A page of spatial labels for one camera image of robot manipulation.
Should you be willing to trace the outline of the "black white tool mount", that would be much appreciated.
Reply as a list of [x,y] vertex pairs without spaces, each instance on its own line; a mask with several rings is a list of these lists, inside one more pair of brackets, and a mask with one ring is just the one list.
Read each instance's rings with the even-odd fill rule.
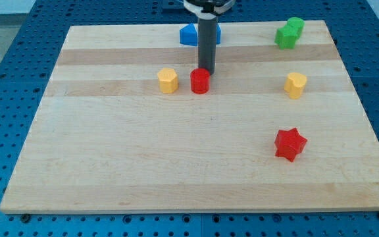
[[236,0],[183,0],[184,7],[198,18],[216,18],[229,11]]

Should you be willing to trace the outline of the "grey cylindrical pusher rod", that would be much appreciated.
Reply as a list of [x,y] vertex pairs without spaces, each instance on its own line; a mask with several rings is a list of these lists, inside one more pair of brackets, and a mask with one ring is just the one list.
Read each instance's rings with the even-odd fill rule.
[[198,20],[198,67],[206,69],[210,75],[215,73],[216,60],[216,16]]

